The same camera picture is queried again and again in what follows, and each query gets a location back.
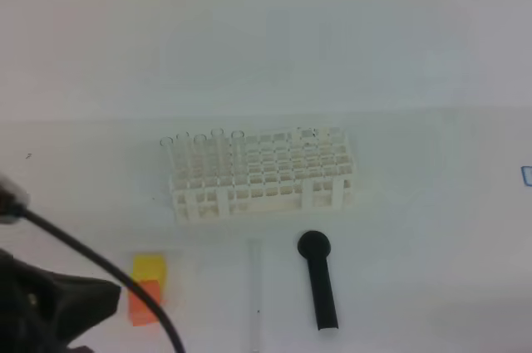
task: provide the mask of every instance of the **test tube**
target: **test tube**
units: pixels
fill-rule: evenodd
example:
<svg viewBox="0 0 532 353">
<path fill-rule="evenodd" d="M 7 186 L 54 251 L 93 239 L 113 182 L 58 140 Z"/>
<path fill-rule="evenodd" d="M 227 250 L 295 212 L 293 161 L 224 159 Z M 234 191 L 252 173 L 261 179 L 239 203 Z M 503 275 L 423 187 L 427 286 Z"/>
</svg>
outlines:
<svg viewBox="0 0 532 353">
<path fill-rule="evenodd" d="M 230 174 L 230 162 L 224 129 L 212 129 L 210 135 L 213 137 L 214 149 L 218 157 L 218 175 L 228 175 Z"/>
<path fill-rule="evenodd" d="M 249 248 L 249 343 L 251 353 L 260 352 L 262 311 L 262 243 L 252 239 Z"/>
<path fill-rule="evenodd" d="M 246 161 L 246 140 L 242 130 L 231 133 L 231 148 L 233 152 L 234 174 L 247 173 L 248 163 Z"/>
<path fill-rule="evenodd" d="M 195 153 L 201 158 L 201 167 L 205 177 L 214 176 L 212 165 L 210 163 L 209 145 L 206 135 L 196 135 L 194 137 Z"/>
<path fill-rule="evenodd" d="M 162 139 L 160 139 L 159 144 L 161 147 L 165 147 L 166 153 L 168 154 L 168 159 L 170 160 L 170 164 L 172 165 L 172 169 L 176 171 L 177 166 L 174 157 L 174 139 L 172 139 L 171 137 L 163 137 Z"/>
<path fill-rule="evenodd" d="M 179 133 L 175 137 L 175 150 L 177 154 L 177 165 L 182 169 L 189 170 L 193 167 L 190 148 L 190 135 L 187 132 Z"/>
</svg>

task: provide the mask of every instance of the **test tube rack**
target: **test tube rack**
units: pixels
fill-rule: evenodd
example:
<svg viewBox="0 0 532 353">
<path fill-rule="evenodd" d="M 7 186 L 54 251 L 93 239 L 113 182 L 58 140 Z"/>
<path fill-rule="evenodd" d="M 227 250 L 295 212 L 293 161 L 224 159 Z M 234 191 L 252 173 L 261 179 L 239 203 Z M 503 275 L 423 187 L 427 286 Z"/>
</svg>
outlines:
<svg viewBox="0 0 532 353">
<path fill-rule="evenodd" d="M 188 133 L 165 137 L 170 193 L 178 223 L 204 223 L 243 213 L 338 210 L 354 200 L 355 162 L 337 127 L 230 137 Z"/>
</svg>

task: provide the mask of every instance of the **black object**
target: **black object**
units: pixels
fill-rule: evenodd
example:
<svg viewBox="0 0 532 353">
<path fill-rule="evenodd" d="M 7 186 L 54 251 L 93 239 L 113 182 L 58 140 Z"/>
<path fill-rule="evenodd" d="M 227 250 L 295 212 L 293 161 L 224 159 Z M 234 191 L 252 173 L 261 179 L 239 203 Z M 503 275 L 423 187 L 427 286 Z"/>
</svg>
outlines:
<svg viewBox="0 0 532 353">
<path fill-rule="evenodd" d="M 307 231 L 299 239 L 298 251 L 308 262 L 318 329 L 338 328 L 333 289 L 331 288 L 327 265 L 331 243 L 325 234 L 319 231 Z"/>
<path fill-rule="evenodd" d="M 97 252 L 90 249 L 87 245 L 81 243 L 77 239 L 75 239 L 73 236 L 71 236 L 68 233 L 65 233 L 60 228 L 54 226 L 52 223 L 48 222 L 46 219 L 42 218 L 38 214 L 35 214 L 31 210 L 27 209 L 26 204 L 24 203 L 23 199 L 21 199 L 20 194 L 18 194 L 18 191 L 14 189 L 10 183 L 7 183 L 9 180 L 2 179 L 0 177 L 0 223 L 12 223 L 12 221 L 4 222 L 5 218 L 14 218 L 15 220 L 19 218 L 26 218 L 30 223 L 33 223 L 34 225 L 38 226 L 42 230 L 46 231 L 47 233 L 50 233 L 53 237 L 59 239 L 63 243 L 65 243 L 67 246 L 72 248 L 73 250 L 77 251 L 84 257 L 88 258 L 101 268 L 103 268 L 106 272 L 111 274 L 114 278 L 116 278 L 118 281 L 120 281 L 122 284 L 124 284 L 130 291 L 132 291 L 150 310 L 153 312 L 153 314 L 157 317 L 159 320 L 159 323 L 164 328 L 166 334 L 170 338 L 170 342 L 172 343 L 172 346 L 174 347 L 174 350 L 176 353 L 185 353 L 185 348 L 183 347 L 183 344 L 181 342 L 181 339 L 179 337 L 179 334 L 177 333 L 177 330 L 174 328 L 170 318 L 165 313 L 165 311 L 159 306 L 159 304 L 135 281 L 133 281 L 127 274 L 125 274 L 120 268 L 109 262 L 107 259 L 105 259 L 102 255 L 98 254 Z M 0 267 L 0 292 L 3 291 L 4 284 L 3 282 L 3 268 Z M 65 349 L 61 348 L 61 344 L 59 341 L 56 340 L 56 336 L 51 333 L 51 330 L 47 327 L 46 323 L 42 320 L 40 316 L 37 315 L 36 311 L 33 309 L 32 304 L 28 304 L 27 299 L 33 300 L 33 295 L 27 295 L 24 296 L 24 294 L 19 293 L 19 288 L 15 287 L 13 288 L 13 295 L 17 299 L 18 306 L 13 306 L 7 304 L 4 306 L 4 301 L 0 300 L 0 328 L 2 328 L 2 319 L 4 316 L 7 315 L 7 317 L 11 316 L 13 313 L 18 312 L 20 321 L 23 321 L 24 319 L 30 321 L 29 323 L 33 326 L 33 329 L 35 331 L 34 335 L 40 338 L 41 345 L 37 347 L 37 350 L 35 351 L 24 351 L 24 353 L 44 353 L 44 352 L 63 352 Z M 84 312 L 83 314 L 85 316 L 91 317 L 92 312 L 97 313 L 99 309 L 95 308 L 95 306 L 98 306 L 99 302 L 95 305 L 85 307 L 88 311 Z M 75 321 L 70 318 L 70 316 L 66 317 L 66 321 Z M 23 343 L 27 336 L 27 333 L 22 334 L 16 334 L 18 337 L 18 340 Z M 15 346 L 14 351 L 19 352 L 18 346 Z"/>
<path fill-rule="evenodd" d="M 112 282 L 48 272 L 0 251 L 2 351 L 69 351 L 67 345 L 116 313 Z"/>
</svg>

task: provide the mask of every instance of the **black cable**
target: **black cable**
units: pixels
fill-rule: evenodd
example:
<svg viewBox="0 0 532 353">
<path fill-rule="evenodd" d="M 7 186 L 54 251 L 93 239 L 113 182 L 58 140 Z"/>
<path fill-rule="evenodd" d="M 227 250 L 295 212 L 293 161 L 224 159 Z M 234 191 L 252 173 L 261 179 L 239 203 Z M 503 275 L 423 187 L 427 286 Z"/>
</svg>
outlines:
<svg viewBox="0 0 532 353">
<path fill-rule="evenodd" d="M 74 249 L 81 255 L 85 256 L 101 268 L 103 268 L 106 272 L 111 274 L 114 278 L 116 278 L 118 281 L 120 281 L 124 286 L 126 286 L 130 291 L 132 291 L 135 295 L 139 297 L 141 301 L 144 302 L 144 304 L 151 310 L 151 312 L 157 317 L 159 320 L 159 323 L 162 325 L 162 327 L 165 329 L 166 334 L 170 338 L 170 342 L 172 343 L 172 346 L 174 347 L 175 353 L 185 353 L 185 348 L 183 347 L 183 343 L 181 342 L 180 336 L 177 333 L 177 330 L 172 325 L 172 321 L 168 317 L 168 315 L 165 313 L 165 311 L 157 304 L 157 302 L 144 290 L 142 287 L 137 284 L 135 281 L 133 281 L 127 274 L 125 274 L 120 268 L 115 266 L 113 263 L 109 262 L 107 259 L 105 259 L 102 255 L 99 253 L 96 253 L 92 249 L 90 249 L 87 245 L 84 243 L 81 243 L 77 239 L 75 239 L 73 236 L 71 236 L 68 233 L 65 233 L 60 228 L 54 226 L 50 222 L 48 222 L 46 219 L 42 218 L 38 214 L 35 214 L 29 209 L 26 209 L 24 207 L 17 208 L 18 210 L 13 211 L 16 212 L 21 217 L 26 218 L 30 223 L 35 224 L 39 228 L 43 229 L 47 233 L 50 233 L 53 237 L 57 238 L 58 240 L 62 241 L 66 245 L 68 245 L 70 248 Z"/>
</svg>

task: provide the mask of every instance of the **black rubber bulb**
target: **black rubber bulb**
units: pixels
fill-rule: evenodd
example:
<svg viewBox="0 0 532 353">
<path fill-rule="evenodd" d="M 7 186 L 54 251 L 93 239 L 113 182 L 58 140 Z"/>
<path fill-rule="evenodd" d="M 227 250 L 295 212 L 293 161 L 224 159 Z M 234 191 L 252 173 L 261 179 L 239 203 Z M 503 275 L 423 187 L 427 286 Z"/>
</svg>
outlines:
<svg viewBox="0 0 532 353">
<path fill-rule="evenodd" d="M 318 329 L 338 328 L 333 289 L 331 288 L 327 265 L 331 243 L 325 234 L 319 231 L 307 231 L 299 239 L 298 251 L 308 262 Z"/>
</svg>

